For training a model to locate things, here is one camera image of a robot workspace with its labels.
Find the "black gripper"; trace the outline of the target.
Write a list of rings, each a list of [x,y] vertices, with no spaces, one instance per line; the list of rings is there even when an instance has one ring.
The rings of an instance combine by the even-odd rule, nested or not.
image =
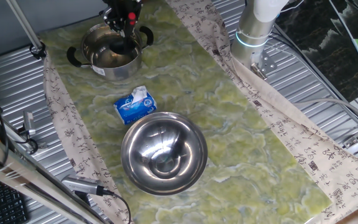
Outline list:
[[[135,19],[138,23],[143,2],[141,0],[103,0],[108,8],[105,10],[104,22],[114,31],[124,30],[124,19]]]

